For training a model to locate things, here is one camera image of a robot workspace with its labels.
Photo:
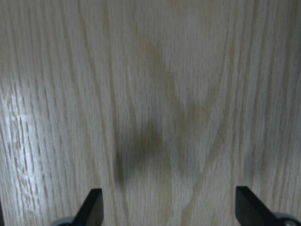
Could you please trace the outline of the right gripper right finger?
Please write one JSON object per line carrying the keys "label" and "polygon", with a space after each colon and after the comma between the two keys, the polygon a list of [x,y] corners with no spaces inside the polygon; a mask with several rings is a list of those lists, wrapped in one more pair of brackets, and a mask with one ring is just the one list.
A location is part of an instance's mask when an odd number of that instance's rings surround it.
{"label": "right gripper right finger", "polygon": [[241,226],[299,226],[301,224],[291,215],[271,212],[247,186],[236,187],[235,217]]}

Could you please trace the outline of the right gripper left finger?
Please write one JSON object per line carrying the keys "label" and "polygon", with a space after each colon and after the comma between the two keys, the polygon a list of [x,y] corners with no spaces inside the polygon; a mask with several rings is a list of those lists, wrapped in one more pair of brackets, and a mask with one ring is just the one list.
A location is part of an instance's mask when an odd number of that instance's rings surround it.
{"label": "right gripper left finger", "polygon": [[91,189],[72,221],[73,226],[101,226],[104,219],[101,188]]}

